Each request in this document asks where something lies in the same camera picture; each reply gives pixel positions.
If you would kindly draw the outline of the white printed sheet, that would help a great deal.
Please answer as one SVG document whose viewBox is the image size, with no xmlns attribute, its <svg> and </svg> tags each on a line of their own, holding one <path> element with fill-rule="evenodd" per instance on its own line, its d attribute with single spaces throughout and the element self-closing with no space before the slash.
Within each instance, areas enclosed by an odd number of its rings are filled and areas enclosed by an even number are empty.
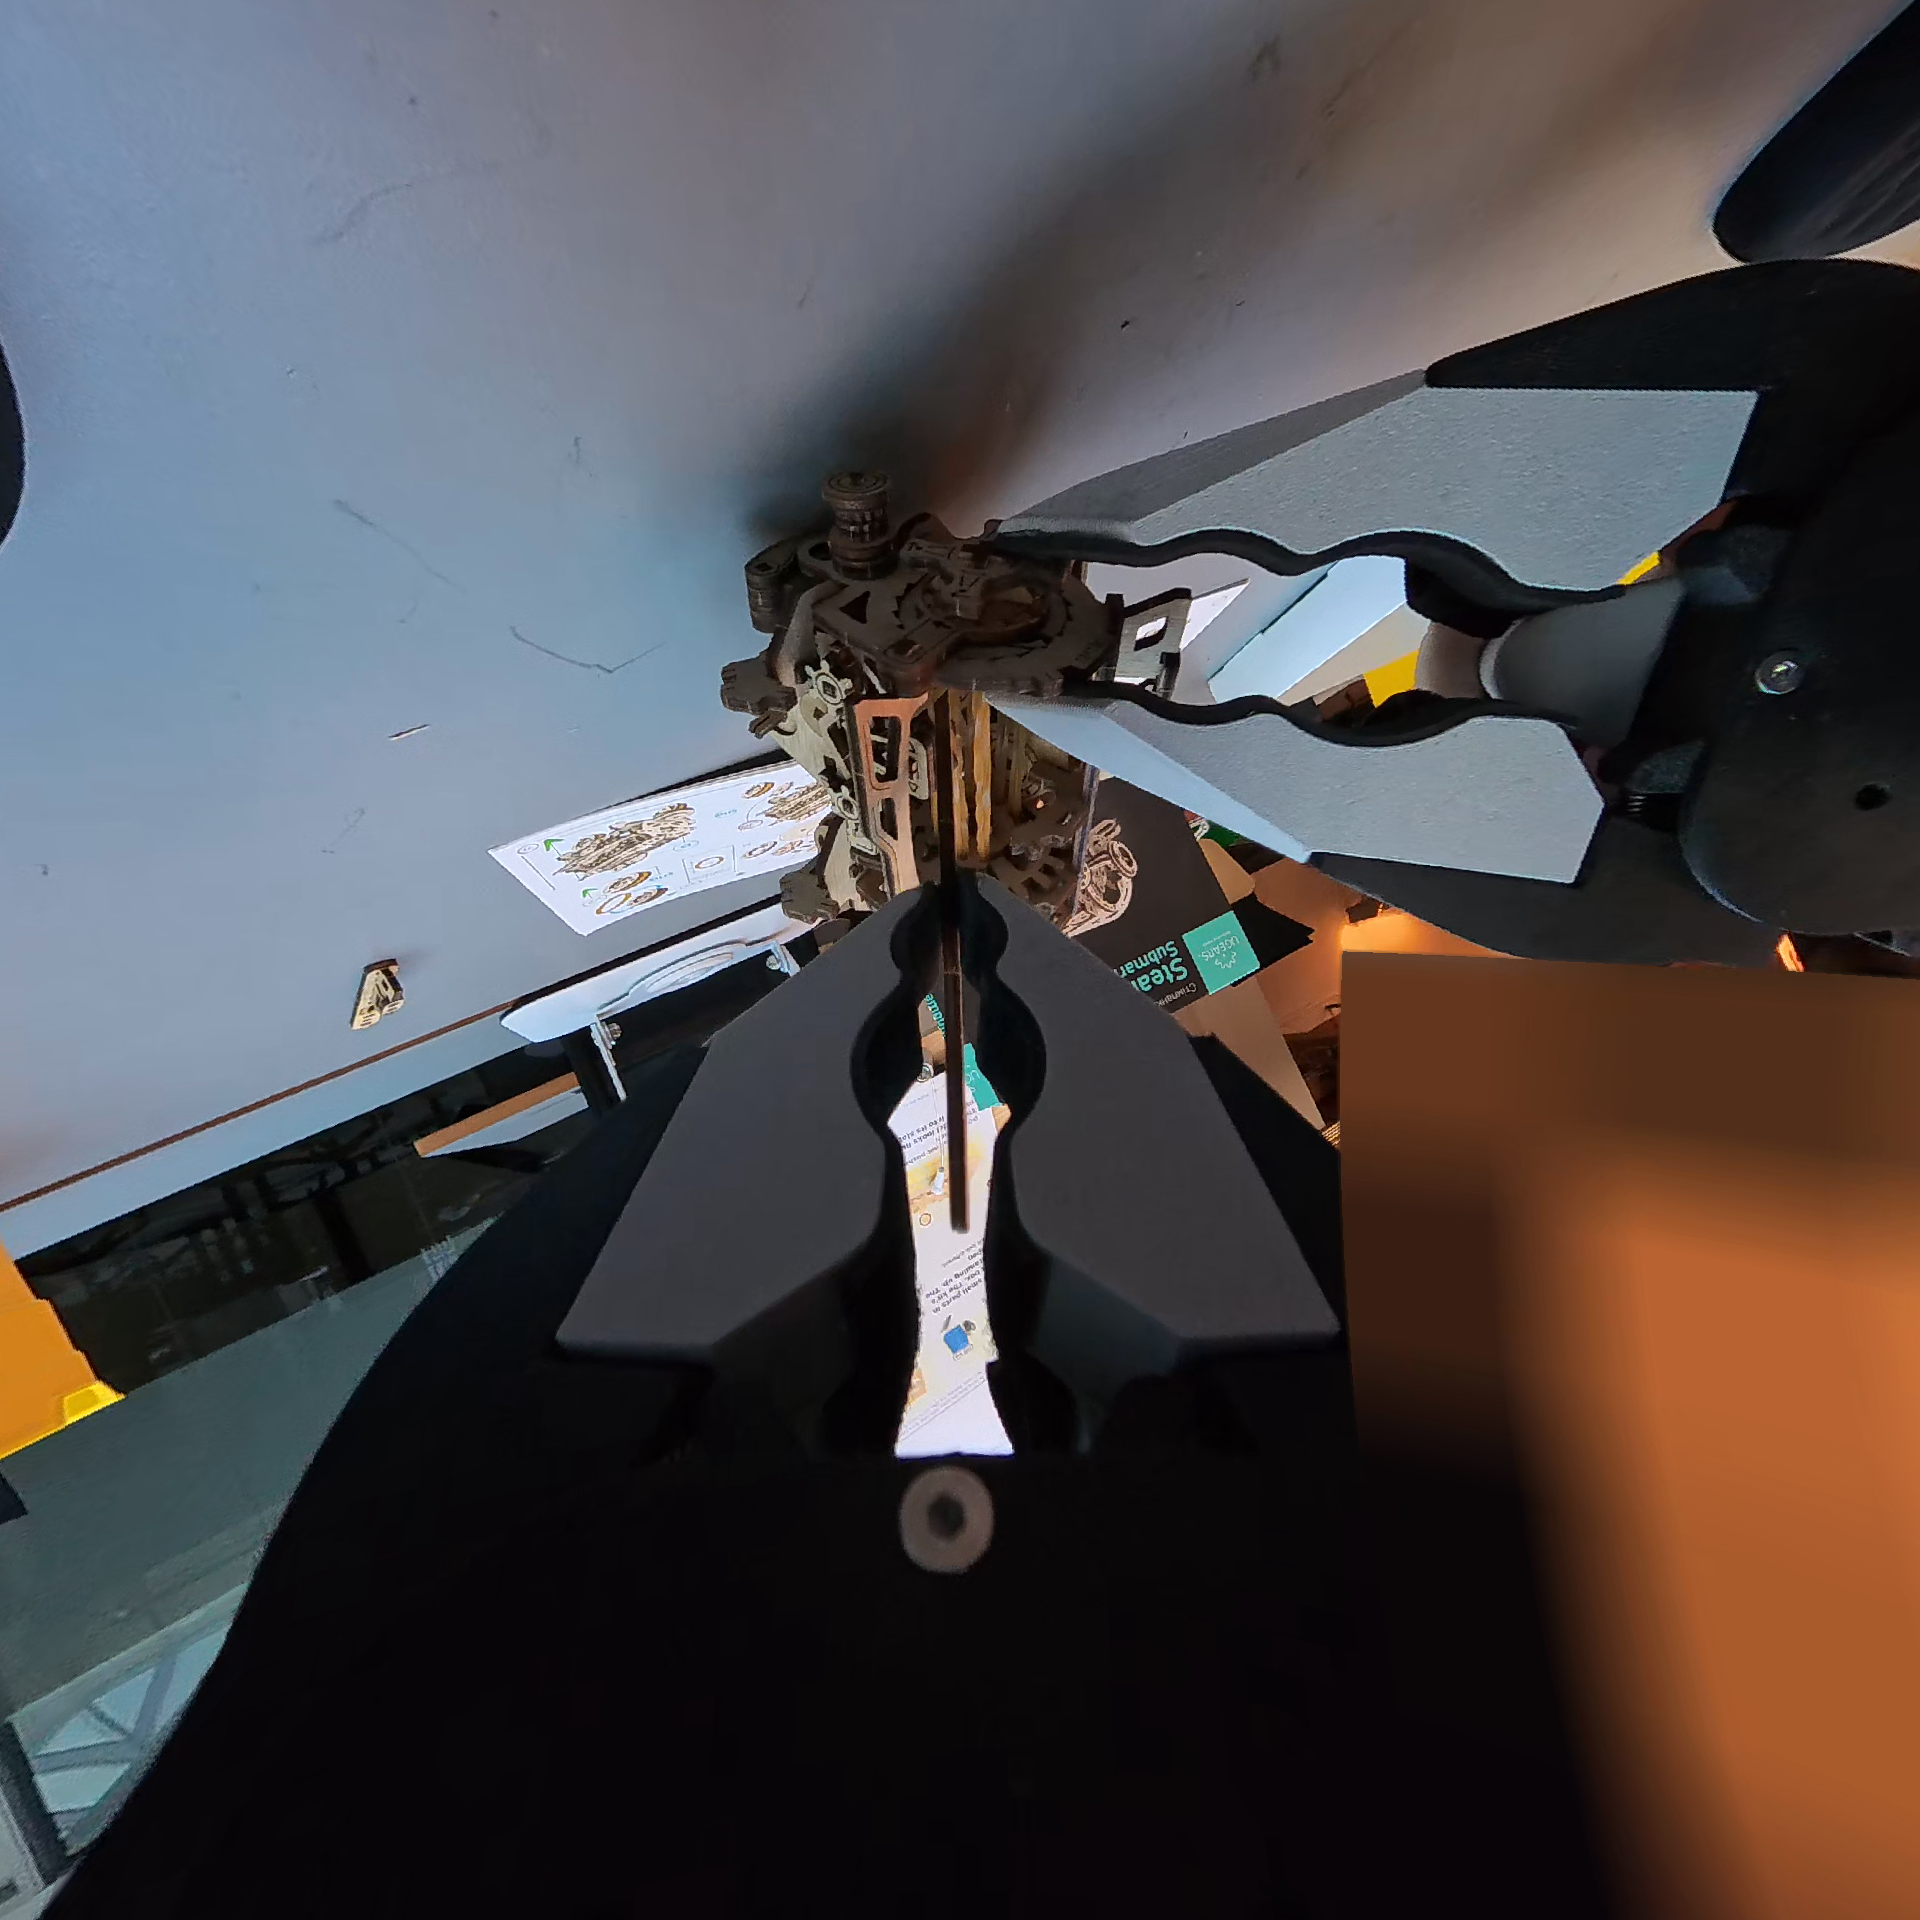
<svg viewBox="0 0 1920 1920">
<path fill-rule="evenodd" d="M 991 1161 L 1005 1106 L 965 1049 L 967 1233 L 949 1205 L 945 1076 L 923 1076 L 903 1095 L 891 1126 L 903 1153 L 913 1234 L 919 1349 L 896 1434 L 899 1457 L 1008 1457 L 1012 1442 L 991 1402 L 988 1367 L 996 1342 L 988 1310 L 984 1226 Z"/>
</svg>

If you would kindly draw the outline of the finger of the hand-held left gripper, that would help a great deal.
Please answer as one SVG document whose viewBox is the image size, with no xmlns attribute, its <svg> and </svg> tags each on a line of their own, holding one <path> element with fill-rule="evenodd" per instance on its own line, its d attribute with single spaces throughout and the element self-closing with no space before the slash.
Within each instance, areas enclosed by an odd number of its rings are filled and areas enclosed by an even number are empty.
<svg viewBox="0 0 1920 1920">
<path fill-rule="evenodd" d="M 1712 514 L 1753 391 L 1451 388 L 1399 375 L 1103 470 L 1003 518 L 1003 554 L 1275 574 L 1404 558 L 1515 609 L 1611 591 Z"/>
<path fill-rule="evenodd" d="M 1247 695 L 1175 705 L 1088 681 L 996 709 L 1105 778 L 1286 857 L 1367 857 L 1573 883 L 1603 795 L 1543 710 L 1439 700 L 1399 722 L 1335 727 Z"/>
</svg>

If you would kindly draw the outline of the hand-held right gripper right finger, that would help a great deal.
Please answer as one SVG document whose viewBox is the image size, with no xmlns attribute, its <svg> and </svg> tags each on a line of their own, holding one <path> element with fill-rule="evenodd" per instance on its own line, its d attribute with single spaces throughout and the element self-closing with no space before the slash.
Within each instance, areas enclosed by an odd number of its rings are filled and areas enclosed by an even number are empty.
<svg viewBox="0 0 1920 1920">
<path fill-rule="evenodd" d="M 975 1060 L 1005 1102 L 984 1229 L 1012 1444 L 1089 1444 L 1120 1395 L 1326 1353 L 1340 1324 L 1188 1035 L 995 881 L 960 881 Z"/>
</svg>

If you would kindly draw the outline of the yellow box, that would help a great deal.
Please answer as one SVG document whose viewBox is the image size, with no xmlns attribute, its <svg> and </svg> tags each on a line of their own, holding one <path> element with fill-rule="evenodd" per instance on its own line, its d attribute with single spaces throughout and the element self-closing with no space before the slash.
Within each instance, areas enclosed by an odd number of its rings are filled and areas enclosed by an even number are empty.
<svg viewBox="0 0 1920 1920">
<path fill-rule="evenodd" d="M 59 1314 L 3 1250 L 3 1457 L 102 1411 L 123 1396 L 95 1379 Z"/>
</svg>

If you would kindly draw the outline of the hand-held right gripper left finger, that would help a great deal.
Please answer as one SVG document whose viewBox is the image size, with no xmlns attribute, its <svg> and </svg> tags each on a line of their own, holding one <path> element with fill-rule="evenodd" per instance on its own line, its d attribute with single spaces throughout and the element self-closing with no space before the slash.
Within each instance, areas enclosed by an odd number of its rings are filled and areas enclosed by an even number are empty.
<svg viewBox="0 0 1920 1920">
<path fill-rule="evenodd" d="M 940 935 L 936 892 L 901 897 L 709 1042 L 567 1358 L 752 1388 L 811 1444 L 894 1444 L 920 1307 L 891 1116 Z"/>
</svg>

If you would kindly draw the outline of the wooden mechanical model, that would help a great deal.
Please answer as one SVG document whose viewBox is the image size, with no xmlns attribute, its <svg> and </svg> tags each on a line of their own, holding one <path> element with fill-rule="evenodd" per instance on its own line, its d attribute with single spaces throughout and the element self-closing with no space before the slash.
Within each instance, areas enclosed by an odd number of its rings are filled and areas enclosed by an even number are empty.
<svg viewBox="0 0 1920 1920">
<path fill-rule="evenodd" d="M 1097 772 L 1012 716 L 1084 681 L 1167 692 L 1192 594 L 1097 598 L 1080 563 L 1014 561 L 934 517 L 894 524 L 876 470 L 823 482 L 823 531 L 744 567 L 757 655 L 723 669 L 744 713 L 828 798 L 783 909 L 820 924 L 934 881 L 991 875 L 1057 927 L 1078 914 Z"/>
</svg>

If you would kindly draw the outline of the dark rounded pad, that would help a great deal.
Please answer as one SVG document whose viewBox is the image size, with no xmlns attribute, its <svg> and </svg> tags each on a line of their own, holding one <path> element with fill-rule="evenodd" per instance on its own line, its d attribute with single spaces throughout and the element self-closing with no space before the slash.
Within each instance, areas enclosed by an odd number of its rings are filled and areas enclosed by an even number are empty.
<svg viewBox="0 0 1920 1920">
<path fill-rule="evenodd" d="M 1741 170 L 1712 215 L 1741 262 L 1823 258 L 1917 217 L 1917 4 L 1868 41 Z"/>
</svg>

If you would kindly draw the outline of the thin dark wooden strip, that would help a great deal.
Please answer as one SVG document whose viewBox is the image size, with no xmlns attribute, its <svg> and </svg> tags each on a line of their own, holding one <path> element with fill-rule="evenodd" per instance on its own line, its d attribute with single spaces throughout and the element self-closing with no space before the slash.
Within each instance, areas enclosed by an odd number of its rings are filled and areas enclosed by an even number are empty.
<svg viewBox="0 0 1920 1920">
<path fill-rule="evenodd" d="M 944 1021 L 944 1137 L 949 1220 L 958 1234 L 968 1233 L 968 1118 L 967 1118 L 967 1006 L 961 897 L 958 877 L 967 844 L 968 809 L 961 769 L 965 697 L 958 689 L 942 689 L 933 710 L 933 795 L 940 855 L 940 1007 Z"/>
</svg>

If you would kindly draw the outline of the black model kit box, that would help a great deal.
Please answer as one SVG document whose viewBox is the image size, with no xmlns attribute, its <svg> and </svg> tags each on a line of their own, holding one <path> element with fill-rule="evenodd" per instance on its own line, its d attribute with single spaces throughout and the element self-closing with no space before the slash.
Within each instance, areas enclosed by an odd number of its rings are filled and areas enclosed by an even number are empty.
<svg viewBox="0 0 1920 1920">
<path fill-rule="evenodd" d="M 1063 931 L 1166 1012 L 1240 983 L 1261 961 L 1188 815 L 1116 778 L 1094 791 Z"/>
</svg>

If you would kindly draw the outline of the illustrated instruction booklet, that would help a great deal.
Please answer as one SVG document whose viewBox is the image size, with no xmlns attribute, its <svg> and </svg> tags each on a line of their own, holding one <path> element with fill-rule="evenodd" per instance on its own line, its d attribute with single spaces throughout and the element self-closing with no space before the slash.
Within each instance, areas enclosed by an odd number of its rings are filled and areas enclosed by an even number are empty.
<svg viewBox="0 0 1920 1920">
<path fill-rule="evenodd" d="M 830 786 L 790 758 L 601 806 L 492 849 L 494 861 L 580 935 L 733 881 L 811 861 Z"/>
</svg>

